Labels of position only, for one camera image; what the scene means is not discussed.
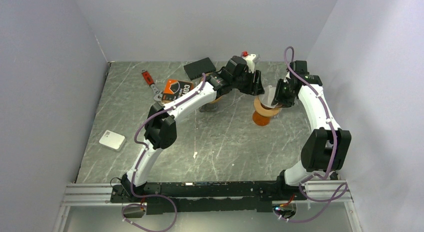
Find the white paper coffee filter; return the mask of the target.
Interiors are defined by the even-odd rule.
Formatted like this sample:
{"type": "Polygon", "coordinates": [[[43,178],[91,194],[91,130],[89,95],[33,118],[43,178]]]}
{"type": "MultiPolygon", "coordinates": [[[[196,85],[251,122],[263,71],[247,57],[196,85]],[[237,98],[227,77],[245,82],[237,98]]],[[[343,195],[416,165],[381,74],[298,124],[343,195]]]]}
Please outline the white paper coffee filter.
{"type": "Polygon", "coordinates": [[[261,105],[266,109],[280,108],[282,105],[274,101],[276,94],[276,87],[268,85],[264,87],[264,93],[258,95],[261,105]]]}

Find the grey glass carafe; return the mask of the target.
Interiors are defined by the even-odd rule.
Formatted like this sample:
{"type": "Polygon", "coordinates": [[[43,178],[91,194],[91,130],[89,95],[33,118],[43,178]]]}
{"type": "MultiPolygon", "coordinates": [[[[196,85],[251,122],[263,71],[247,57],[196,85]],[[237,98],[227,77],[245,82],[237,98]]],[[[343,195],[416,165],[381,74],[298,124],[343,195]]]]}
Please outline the grey glass carafe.
{"type": "Polygon", "coordinates": [[[219,106],[217,103],[207,103],[205,105],[202,105],[198,110],[199,112],[203,113],[214,113],[219,109],[219,106]]]}

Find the orange coffee filter box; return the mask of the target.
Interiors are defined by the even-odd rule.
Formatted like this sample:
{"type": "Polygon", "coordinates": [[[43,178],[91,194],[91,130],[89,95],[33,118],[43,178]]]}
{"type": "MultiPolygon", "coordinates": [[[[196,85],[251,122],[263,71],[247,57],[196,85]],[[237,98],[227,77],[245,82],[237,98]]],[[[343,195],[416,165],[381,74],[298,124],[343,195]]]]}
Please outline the orange coffee filter box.
{"type": "Polygon", "coordinates": [[[168,79],[162,93],[161,101],[163,103],[172,102],[182,97],[183,95],[191,91],[193,88],[194,85],[191,82],[168,79]]]}

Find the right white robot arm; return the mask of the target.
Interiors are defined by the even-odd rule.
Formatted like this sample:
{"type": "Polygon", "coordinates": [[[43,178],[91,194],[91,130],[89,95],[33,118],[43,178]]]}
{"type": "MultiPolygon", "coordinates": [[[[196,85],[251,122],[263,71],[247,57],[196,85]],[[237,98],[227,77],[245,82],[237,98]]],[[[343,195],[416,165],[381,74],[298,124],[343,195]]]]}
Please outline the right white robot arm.
{"type": "Polygon", "coordinates": [[[311,134],[301,149],[300,160],[284,171],[284,181],[275,186],[281,199],[295,192],[295,185],[312,177],[327,178],[333,171],[342,169],[352,135],[343,130],[334,119],[324,96],[319,76],[308,72],[307,62],[289,63],[287,75],[277,83],[273,103],[289,108],[295,101],[303,106],[311,134]]]}

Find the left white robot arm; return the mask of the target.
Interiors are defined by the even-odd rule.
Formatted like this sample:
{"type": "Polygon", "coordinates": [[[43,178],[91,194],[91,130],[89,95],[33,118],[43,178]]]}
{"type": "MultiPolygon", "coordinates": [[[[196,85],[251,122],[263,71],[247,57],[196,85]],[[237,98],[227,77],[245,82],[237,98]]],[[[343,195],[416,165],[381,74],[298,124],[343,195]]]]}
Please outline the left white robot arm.
{"type": "Polygon", "coordinates": [[[261,72],[256,69],[259,60],[258,54],[233,56],[219,71],[203,73],[199,85],[182,97],[150,107],[146,121],[134,136],[135,143],[141,145],[139,155],[121,178],[126,198],[136,202],[143,197],[150,170],[160,153],[176,141],[177,125],[184,118],[233,89],[252,96],[264,93],[261,72]]]}

